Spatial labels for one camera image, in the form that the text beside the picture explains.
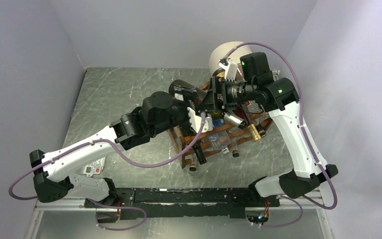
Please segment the green wine bottle silver cap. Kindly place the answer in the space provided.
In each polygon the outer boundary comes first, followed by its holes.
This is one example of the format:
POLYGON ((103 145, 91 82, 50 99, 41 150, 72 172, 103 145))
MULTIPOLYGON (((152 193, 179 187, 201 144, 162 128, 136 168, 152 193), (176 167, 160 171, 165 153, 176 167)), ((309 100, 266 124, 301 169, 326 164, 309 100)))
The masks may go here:
POLYGON ((244 117, 237 116, 233 111, 243 104, 240 89, 243 85, 212 77, 207 89, 202 90, 183 80, 175 80, 169 86, 169 94, 175 99, 187 102, 190 108, 190 119, 193 124, 202 112, 214 120, 223 119, 239 129, 244 129, 248 122, 244 117))

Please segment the rose wine bottle gold cap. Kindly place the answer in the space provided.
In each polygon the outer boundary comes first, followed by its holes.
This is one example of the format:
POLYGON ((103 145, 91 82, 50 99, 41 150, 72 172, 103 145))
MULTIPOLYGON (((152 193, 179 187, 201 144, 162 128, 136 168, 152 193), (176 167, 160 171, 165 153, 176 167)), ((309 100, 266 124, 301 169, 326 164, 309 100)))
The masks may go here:
POLYGON ((213 129, 210 133, 219 133, 222 130, 227 131, 231 138, 237 138, 237 143, 247 141, 260 141, 266 136, 266 131, 272 121, 263 119, 265 113, 246 114, 245 112, 227 112, 222 119, 224 126, 213 129))

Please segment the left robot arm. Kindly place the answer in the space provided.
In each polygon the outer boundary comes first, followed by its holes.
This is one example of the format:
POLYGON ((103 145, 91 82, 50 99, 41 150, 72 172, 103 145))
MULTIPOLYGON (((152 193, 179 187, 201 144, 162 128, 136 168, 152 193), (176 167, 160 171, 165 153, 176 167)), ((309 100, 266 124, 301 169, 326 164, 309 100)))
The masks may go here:
POLYGON ((158 91, 146 97, 142 106, 86 139, 54 152, 32 152, 30 160, 38 200, 50 203, 69 196, 99 201, 105 207, 115 205, 118 193, 111 180, 92 179, 75 171, 115 152, 136 167, 155 168, 169 164, 178 156, 161 163, 140 164, 123 152, 148 143, 157 134, 181 124, 194 127, 200 135, 204 130, 205 115, 196 116, 186 102, 158 91))

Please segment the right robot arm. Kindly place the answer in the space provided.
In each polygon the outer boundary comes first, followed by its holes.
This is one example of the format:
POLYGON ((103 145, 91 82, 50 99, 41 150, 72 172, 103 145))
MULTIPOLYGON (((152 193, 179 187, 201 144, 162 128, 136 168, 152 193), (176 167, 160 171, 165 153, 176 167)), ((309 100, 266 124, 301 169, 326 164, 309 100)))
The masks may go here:
POLYGON ((240 57, 244 80, 236 82, 238 65, 229 60, 229 56, 227 53, 219 59, 218 65, 225 71, 224 77, 211 78, 198 111, 213 113, 254 101, 278 127, 293 164, 286 173, 255 181, 255 189, 248 194, 250 203, 261 206, 268 196, 273 195, 286 195, 293 199, 305 197, 323 182, 328 183, 335 196, 331 178, 338 174, 337 166, 328 164, 315 145, 302 115, 302 101, 295 84, 288 78, 276 79, 263 52, 240 57))

